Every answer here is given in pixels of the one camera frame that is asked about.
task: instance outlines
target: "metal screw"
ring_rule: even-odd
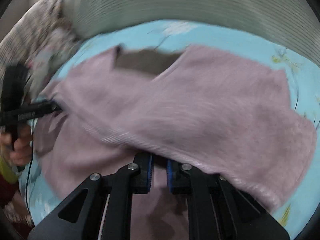
[[[138,168],[138,164],[137,163],[130,163],[128,165],[128,169],[134,171],[135,169]]]
[[[100,174],[93,173],[93,174],[90,175],[90,179],[91,180],[98,180],[98,179],[100,179]]]
[[[181,168],[182,168],[184,171],[189,171],[189,170],[192,169],[192,166],[191,166],[190,164],[185,163],[185,164],[183,164],[183,165],[181,166]]]

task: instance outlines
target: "towel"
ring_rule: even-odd
[[[64,109],[39,119],[34,132],[42,173],[58,196],[93,172],[116,172],[143,149],[220,173],[270,212],[280,207],[316,145],[312,123],[290,108],[284,70],[198,45],[168,60],[137,55],[112,48],[43,91]],[[137,67],[143,62],[150,69],[168,65],[146,73]],[[155,168],[158,195],[135,206],[136,218],[152,216],[168,194],[163,170]]]

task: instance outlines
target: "black cable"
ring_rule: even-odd
[[[27,79],[27,81],[26,81],[26,84],[28,83],[28,81],[30,80],[30,78],[31,78],[31,75],[28,77],[28,79]]]
[[[33,133],[34,128],[35,128],[35,120],[33,119],[32,120],[32,131],[31,131],[32,133]],[[28,205],[27,192],[28,192],[28,184],[29,184],[29,176],[30,176],[30,171],[31,171],[31,165],[32,165],[32,161],[33,161],[33,140],[32,140],[32,147],[31,147],[31,149],[32,149],[31,161],[30,161],[30,164],[29,164],[27,182],[26,182],[26,191],[25,191],[26,206],[27,206],[27,209],[28,209],[28,212],[29,212],[30,215],[31,215],[31,213],[30,213],[30,209],[29,209],[29,205]]]

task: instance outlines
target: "mattress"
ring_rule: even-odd
[[[167,52],[182,50],[189,44],[203,44],[256,60],[272,69],[284,69],[289,83],[291,107],[310,119],[317,132],[320,130],[320,68],[283,46],[250,33],[219,26],[159,20],[97,35],[87,40],[53,78],[65,77],[71,68],[83,60],[118,44],[126,49],[157,48]],[[320,179],[319,149],[318,140],[313,161],[304,180],[287,203],[272,214],[288,231],[291,239],[308,223],[320,202],[320,184],[317,183]],[[19,179],[22,194],[25,192],[27,172],[28,167]],[[41,175],[36,158],[31,167],[27,199],[35,225],[61,201]]]

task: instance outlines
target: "yellow object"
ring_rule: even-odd
[[[2,156],[0,156],[0,174],[9,184],[14,184],[18,181],[18,176],[12,171]]]
[[[279,224],[283,227],[285,227],[288,223],[288,219],[289,219],[289,214],[290,214],[290,209],[291,209],[291,205],[289,204],[289,206],[285,209],[282,218],[279,222]]]

